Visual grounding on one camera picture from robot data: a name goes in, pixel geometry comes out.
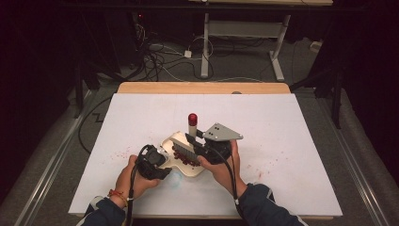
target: red bracelet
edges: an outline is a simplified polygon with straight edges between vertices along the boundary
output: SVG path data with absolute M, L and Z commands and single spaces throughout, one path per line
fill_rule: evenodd
M 127 199 L 125 199 L 125 198 L 122 196 L 122 192 L 118 192 L 118 191 L 116 191 L 116 190 L 109 189 L 108 197 L 111 197 L 111 196 L 113 196 L 113 195 L 116 195 L 116 196 L 120 197 L 120 198 L 125 202 L 125 207 L 127 206 Z

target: dark blue sleeve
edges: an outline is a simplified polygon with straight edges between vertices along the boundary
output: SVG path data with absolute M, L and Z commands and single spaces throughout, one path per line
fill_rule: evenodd
M 250 226 L 307 225 L 300 217 L 293 216 L 285 208 L 276 205 L 270 199 L 271 195 L 271 189 L 265 185 L 248 184 L 247 190 L 239 199 L 239 206 Z
M 96 197 L 88 206 L 85 217 L 77 224 L 83 226 L 120 226 L 125 220 L 125 212 L 109 199 Z

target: desk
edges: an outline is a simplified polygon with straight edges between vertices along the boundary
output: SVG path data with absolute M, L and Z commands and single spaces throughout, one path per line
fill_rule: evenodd
M 306 5 L 306 6 L 331 6 L 332 0 L 208 0 L 210 3 L 227 4 L 257 4 L 257 5 Z M 209 13 L 205 13 L 203 50 L 200 76 L 208 77 L 209 65 L 209 36 L 235 36 L 235 37 L 254 37 L 254 38 L 277 38 L 274 51 L 270 51 L 270 60 L 279 82 L 284 81 L 281 66 L 279 65 L 279 50 L 284 41 L 285 32 L 288 28 L 291 15 L 285 15 L 282 23 L 259 23 L 259 22 L 236 22 L 236 21 L 211 21 Z
M 277 204 L 302 217 L 342 215 L 294 94 L 285 84 L 239 83 L 122 84 L 69 213 L 84 213 L 93 196 L 106 194 L 130 154 L 185 131 L 191 112 L 199 115 L 199 129 L 220 122 L 244 135 L 241 175 L 272 187 Z M 209 171 L 187 178 L 174 169 L 134 205 L 136 218 L 239 218 L 230 194 Z

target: person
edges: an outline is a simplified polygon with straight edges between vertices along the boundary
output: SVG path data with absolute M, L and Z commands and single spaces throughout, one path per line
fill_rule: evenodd
M 84 218 L 77 225 L 122 225 L 125 220 L 123 208 L 127 205 L 126 197 L 129 194 L 130 177 L 136 159 L 137 156 L 130 156 L 128 165 L 118 177 L 115 190 L 110 191 L 109 199 L 94 198 L 90 202 Z M 198 156 L 198 160 L 205 169 L 213 174 L 215 180 L 233 195 L 231 176 L 225 164 L 212 165 L 203 156 Z M 236 140 L 231 141 L 231 157 L 228 159 L 228 163 L 231 167 L 234 163 L 234 167 L 240 169 L 240 156 Z M 240 176 L 240 170 L 235 171 L 235 180 L 239 208 L 248 225 L 307 225 L 299 216 L 291 215 L 288 210 L 276 205 L 271 199 L 272 191 L 268 186 L 246 184 Z M 139 198 L 147 189 L 158 186 L 159 183 L 159 179 L 147 180 L 137 173 L 134 183 L 134 199 Z

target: red bottle cap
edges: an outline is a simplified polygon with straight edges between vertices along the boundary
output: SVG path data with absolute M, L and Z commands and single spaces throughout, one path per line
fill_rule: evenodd
M 190 126 L 196 126 L 197 125 L 197 115 L 194 113 L 191 113 L 188 115 L 188 124 Z

